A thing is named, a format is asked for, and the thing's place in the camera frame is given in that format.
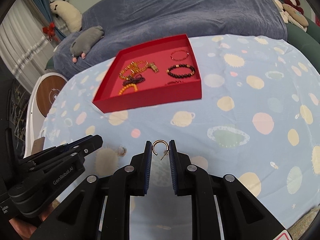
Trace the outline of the person's left hand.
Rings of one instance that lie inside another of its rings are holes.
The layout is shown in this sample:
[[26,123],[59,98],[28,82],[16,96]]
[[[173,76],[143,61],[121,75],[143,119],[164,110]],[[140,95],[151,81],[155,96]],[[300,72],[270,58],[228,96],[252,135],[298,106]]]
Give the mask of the person's left hand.
[[[40,214],[40,220],[42,222],[45,221],[47,217],[53,212],[53,210],[54,210],[54,207],[53,207],[53,204],[51,203],[47,207],[47,209]],[[29,240],[32,234],[37,229],[36,226],[16,218],[12,218],[11,220],[9,220],[9,223],[23,240]]]

